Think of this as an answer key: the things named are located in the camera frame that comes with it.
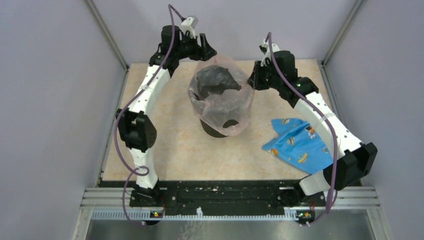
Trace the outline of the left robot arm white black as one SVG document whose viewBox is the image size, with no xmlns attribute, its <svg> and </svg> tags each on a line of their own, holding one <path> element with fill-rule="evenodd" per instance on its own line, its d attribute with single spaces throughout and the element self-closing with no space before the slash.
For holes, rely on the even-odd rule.
<svg viewBox="0 0 424 240">
<path fill-rule="evenodd" d="M 136 191 L 149 207 L 160 202 L 158 176 L 153 161 L 153 146 L 157 139 L 149 115 L 165 84 L 180 65 L 180 60 L 207 61 L 217 55 L 204 33 L 195 35 L 191 30 L 166 25 L 161 31 L 161 42 L 150 57 L 144 80 L 135 96 L 116 112 L 114 137 L 119 137 L 129 150 L 134 167 L 128 167 L 136 176 Z"/>
</svg>

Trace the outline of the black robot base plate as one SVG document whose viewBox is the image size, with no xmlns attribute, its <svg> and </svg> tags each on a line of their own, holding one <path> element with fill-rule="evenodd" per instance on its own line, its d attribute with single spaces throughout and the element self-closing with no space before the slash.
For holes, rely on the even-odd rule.
<svg viewBox="0 0 424 240">
<path fill-rule="evenodd" d="M 323 192 L 300 196 L 295 180 L 160 180 L 152 189 L 136 186 L 130 207 L 163 207 L 166 216 L 277 216 L 285 208 L 324 207 Z"/>
</svg>

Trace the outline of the translucent pink trash bag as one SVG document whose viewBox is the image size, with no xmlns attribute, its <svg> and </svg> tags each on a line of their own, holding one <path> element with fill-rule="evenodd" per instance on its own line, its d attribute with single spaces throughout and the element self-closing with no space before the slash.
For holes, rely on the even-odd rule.
<svg viewBox="0 0 424 240">
<path fill-rule="evenodd" d="M 194 115 L 223 135 L 240 135 L 249 126 L 254 99 L 248 78 L 227 56 L 216 55 L 208 61 L 199 61 L 188 87 Z M 239 124 L 223 128 L 228 120 Z"/>
</svg>

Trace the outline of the black plastic trash bin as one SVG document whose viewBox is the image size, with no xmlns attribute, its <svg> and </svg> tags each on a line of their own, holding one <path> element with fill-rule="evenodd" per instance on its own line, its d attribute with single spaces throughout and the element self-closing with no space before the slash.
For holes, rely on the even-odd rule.
<svg viewBox="0 0 424 240">
<path fill-rule="evenodd" d="M 228 137 L 227 135 L 224 135 L 224 134 L 221 134 L 220 132 L 218 132 L 217 130 L 215 130 L 214 128 L 212 128 L 211 126 L 209 126 L 207 123 L 205 123 L 204 121 L 202 121 L 202 120 L 200 120 L 200 123 L 201 123 L 201 126 L 202 126 L 202 128 L 203 128 L 203 130 L 209 135 L 209 136 L 211 136 L 211 137 L 214 137 L 214 138 L 226 138 L 226 137 Z M 234 120 L 234 119 L 230 119 L 230 120 L 228 120 L 228 121 L 226 121 L 224 124 L 223 124 L 223 128 L 224 129 L 227 129 L 227 128 L 229 128 L 229 127 L 232 127 L 232 126 L 236 126 L 236 125 L 238 125 L 239 124 L 239 122 L 238 121 L 236 121 L 236 120 Z"/>
</svg>

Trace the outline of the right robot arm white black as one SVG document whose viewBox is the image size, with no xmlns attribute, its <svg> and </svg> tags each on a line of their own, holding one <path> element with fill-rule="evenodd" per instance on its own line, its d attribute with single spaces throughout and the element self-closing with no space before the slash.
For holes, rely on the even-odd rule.
<svg viewBox="0 0 424 240">
<path fill-rule="evenodd" d="M 308 77 L 300 77 L 295 57 L 288 50 L 270 52 L 260 47 L 264 57 L 254 63 L 248 83 L 257 91 L 274 89 L 300 113 L 328 147 L 333 161 L 317 173 L 293 186 L 293 200 L 307 206 L 314 194 L 340 191 L 367 176 L 378 153 L 372 143 L 363 143 L 353 135 L 328 107 L 319 88 Z"/>
</svg>

